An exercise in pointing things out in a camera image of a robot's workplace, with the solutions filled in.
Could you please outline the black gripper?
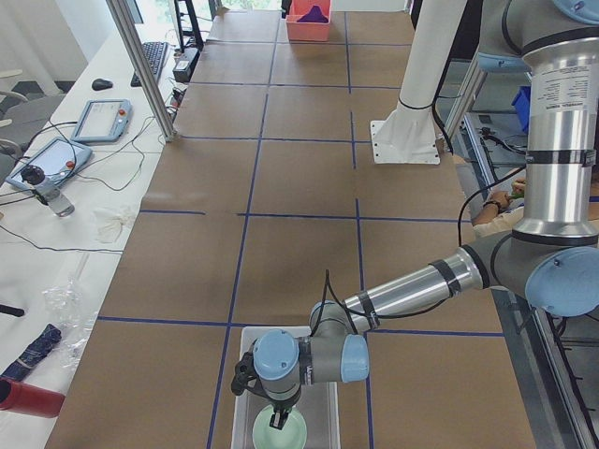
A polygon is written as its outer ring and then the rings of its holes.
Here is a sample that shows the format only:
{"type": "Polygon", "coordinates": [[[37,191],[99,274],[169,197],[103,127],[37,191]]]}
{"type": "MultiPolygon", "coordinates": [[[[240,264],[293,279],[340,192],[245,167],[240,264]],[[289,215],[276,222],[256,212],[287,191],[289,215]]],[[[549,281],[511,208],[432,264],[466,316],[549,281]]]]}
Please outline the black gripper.
{"type": "Polygon", "coordinates": [[[297,387],[283,393],[263,389],[262,393],[274,408],[270,417],[270,427],[282,430],[288,418],[288,410],[291,410],[300,401],[301,388],[297,387]]]}

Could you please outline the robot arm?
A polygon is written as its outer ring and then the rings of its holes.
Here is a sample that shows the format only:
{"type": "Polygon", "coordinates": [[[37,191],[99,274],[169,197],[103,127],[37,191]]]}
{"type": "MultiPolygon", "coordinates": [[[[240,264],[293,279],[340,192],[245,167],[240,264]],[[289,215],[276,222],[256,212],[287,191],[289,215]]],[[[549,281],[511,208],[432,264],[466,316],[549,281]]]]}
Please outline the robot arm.
{"type": "Polygon", "coordinates": [[[282,429],[303,386],[356,382],[369,373],[363,335],[384,319],[429,310],[470,289],[501,285],[533,307],[570,317],[598,304],[598,233],[589,219],[598,115],[598,5],[594,1],[487,1],[481,50],[531,70],[523,217],[509,231],[461,245],[448,258],[362,291],[323,301],[311,333],[272,330],[251,347],[238,377],[266,398],[282,429]]]}

